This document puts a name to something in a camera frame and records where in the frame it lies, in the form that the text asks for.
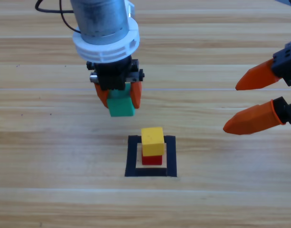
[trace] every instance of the cylindrical motor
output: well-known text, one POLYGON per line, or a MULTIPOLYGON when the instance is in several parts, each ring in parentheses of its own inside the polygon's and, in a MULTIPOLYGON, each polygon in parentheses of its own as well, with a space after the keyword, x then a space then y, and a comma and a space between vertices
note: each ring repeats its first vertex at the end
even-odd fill
POLYGON ((81 31, 89 44, 106 45, 129 32, 124 0, 70 0, 81 31))

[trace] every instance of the white plastic mount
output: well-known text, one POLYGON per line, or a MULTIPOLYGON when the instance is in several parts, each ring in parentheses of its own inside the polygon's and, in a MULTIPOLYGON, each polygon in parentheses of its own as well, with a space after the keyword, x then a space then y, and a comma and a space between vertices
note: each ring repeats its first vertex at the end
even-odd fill
POLYGON ((92 63, 112 63, 130 56, 137 50, 140 43, 138 24, 131 17, 128 6, 133 6, 132 8, 134 9, 134 5, 126 0, 129 32, 122 40, 116 43, 108 45, 89 44, 82 39, 80 33, 74 32, 73 41, 77 53, 82 59, 92 63))

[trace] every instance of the wood grain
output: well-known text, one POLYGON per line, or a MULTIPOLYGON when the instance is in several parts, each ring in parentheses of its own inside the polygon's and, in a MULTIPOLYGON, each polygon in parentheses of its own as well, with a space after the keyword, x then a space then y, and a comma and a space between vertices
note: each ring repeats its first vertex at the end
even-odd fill
POLYGON ((291 228, 291 125, 223 132, 244 108, 280 96, 291 103, 282 80, 234 89, 291 41, 291 7, 133 3, 134 57, 146 77, 136 116, 118 119, 60 16, 36 12, 32 0, 0 0, 0 228, 291 228), (151 126, 176 136, 177 178, 124 177, 128 135, 151 126))

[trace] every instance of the black tape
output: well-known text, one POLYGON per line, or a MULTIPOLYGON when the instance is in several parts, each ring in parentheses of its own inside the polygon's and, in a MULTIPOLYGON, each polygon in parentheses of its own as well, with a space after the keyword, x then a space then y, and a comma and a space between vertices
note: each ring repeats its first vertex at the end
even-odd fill
POLYGON ((137 144, 141 143, 141 136, 130 135, 128 137, 126 177, 177 177, 176 165, 176 138, 165 136, 166 143, 166 168, 136 168, 137 144))

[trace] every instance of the orange claw tip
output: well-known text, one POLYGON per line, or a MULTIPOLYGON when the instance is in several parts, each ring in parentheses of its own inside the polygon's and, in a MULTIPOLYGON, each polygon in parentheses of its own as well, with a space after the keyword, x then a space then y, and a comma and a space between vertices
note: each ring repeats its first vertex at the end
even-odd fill
POLYGON ((280 80, 271 70, 273 58, 251 68, 237 83, 236 90, 262 89, 280 80))
POLYGON ((271 100, 238 112, 225 124, 223 130, 230 134, 253 134, 280 124, 284 125, 278 118, 271 100))

